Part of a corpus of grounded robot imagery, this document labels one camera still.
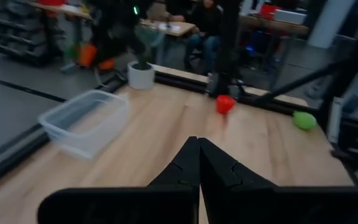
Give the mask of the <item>person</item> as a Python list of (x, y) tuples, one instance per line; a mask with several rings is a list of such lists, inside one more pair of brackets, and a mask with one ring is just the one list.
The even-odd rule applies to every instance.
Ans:
[(175, 22), (187, 22), (194, 25), (186, 44), (183, 63), (185, 69), (193, 71), (190, 57), (200, 47), (203, 53), (204, 74), (213, 71), (216, 51), (221, 41), (222, 11), (217, 0), (199, 0), (191, 9), (192, 0), (165, 0), (166, 10)]

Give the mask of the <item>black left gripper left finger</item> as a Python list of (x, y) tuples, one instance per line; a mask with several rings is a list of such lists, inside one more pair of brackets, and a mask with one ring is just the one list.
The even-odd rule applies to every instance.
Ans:
[(149, 185), (200, 184), (200, 144), (195, 136), (189, 137), (172, 161)]

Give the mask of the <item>red toy pepper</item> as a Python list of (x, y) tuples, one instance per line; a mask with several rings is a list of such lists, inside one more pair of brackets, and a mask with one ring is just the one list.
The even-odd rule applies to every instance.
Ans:
[(236, 104), (233, 97), (228, 95), (219, 95), (216, 98), (216, 111), (220, 114), (228, 114)]

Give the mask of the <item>tan box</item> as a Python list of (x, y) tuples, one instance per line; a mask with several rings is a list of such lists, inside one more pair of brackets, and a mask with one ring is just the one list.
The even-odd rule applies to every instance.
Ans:
[(148, 22), (167, 22), (171, 21), (171, 15), (167, 12), (165, 3), (154, 2), (146, 13)]

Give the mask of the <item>white box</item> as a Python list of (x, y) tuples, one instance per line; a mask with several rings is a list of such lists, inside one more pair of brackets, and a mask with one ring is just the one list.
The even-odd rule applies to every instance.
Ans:
[(273, 19), (279, 22), (286, 22), (290, 24), (302, 25), (306, 14), (293, 12), (293, 11), (284, 11), (281, 9), (277, 9), (273, 14)]

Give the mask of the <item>lime green toy fruit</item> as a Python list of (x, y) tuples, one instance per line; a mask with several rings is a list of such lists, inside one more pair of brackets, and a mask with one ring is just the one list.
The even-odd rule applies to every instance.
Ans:
[(307, 131), (313, 129), (317, 125), (317, 120), (310, 113), (295, 111), (293, 113), (293, 124), (297, 128)]

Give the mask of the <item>red plastic bin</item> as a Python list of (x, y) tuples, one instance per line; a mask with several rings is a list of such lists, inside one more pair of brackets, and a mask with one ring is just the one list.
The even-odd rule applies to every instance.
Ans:
[(259, 11), (259, 15), (260, 15), (260, 17), (262, 17), (264, 19), (272, 20), (274, 17), (275, 11), (279, 10), (279, 9), (281, 9), (281, 7), (269, 5), (269, 4), (263, 4)]
[[(66, 1), (67, 0), (37, 0), (37, 3), (47, 7), (59, 8), (64, 5)], [(51, 18), (57, 17), (57, 13), (55, 11), (47, 11), (47, 15)]]

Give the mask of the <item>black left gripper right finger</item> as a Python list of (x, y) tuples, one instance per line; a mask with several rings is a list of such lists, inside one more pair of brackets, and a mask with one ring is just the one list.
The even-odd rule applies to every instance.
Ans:
[(231, 157), (209, 139), (199, 138), (198, 140), (204, 160), (211, 165), (208, 170), (216, 174), (226, 187), (276, 187), (273, 182)]

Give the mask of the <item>green potted succulent plant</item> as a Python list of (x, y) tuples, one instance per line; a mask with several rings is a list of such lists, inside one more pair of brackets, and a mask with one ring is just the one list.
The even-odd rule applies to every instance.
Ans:
[(151, 63), (158, 59), (158, 49), (163, 45), (165, 33), (145, 25), (137, 25), (130, 41), (130, 47), (136, 56), (134, 68), (148, 70)]

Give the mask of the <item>wooden table with papers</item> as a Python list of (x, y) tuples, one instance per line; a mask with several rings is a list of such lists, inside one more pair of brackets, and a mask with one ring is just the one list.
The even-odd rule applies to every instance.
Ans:
[(156, 38), (150, 43), (152, 48), (156, 49), (155, 63), (161, 65), (163, 63), (163, 49), (165, 37), (167, 35), (174, 37), (181, 37), (194, 28), (194, 24), (187, 22), (162, 22), (162, 21), (151, 21), (141, 20), (140, 24), (146, 28), (151, 29), (155, 34)]

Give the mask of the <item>clear plastic tupperware container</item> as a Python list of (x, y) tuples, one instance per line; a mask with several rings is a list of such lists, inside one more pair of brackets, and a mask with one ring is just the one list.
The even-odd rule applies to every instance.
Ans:
[(129, 111), (127, 93), (90, 90), (46, 111), (38, 121), (61, 151), (92, 159), (121, 134)]

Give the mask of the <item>grey storage bin rack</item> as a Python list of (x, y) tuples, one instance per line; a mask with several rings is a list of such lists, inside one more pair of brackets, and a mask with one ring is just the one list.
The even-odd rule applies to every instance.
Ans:
[(43, 66), (63, 58), (59, 28), (52, 12), (32, 6), (36, 0), (0, 0), (0, 54)]

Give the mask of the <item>white plant pot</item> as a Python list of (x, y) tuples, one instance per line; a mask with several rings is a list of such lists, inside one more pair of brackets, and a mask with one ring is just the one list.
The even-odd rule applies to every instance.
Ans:
[(135, 90), (149, 90), (154, 85), (155, 70), (152, 64), (147, 63), (141, 68), (136, 61), (127, 64), (129, 86)]

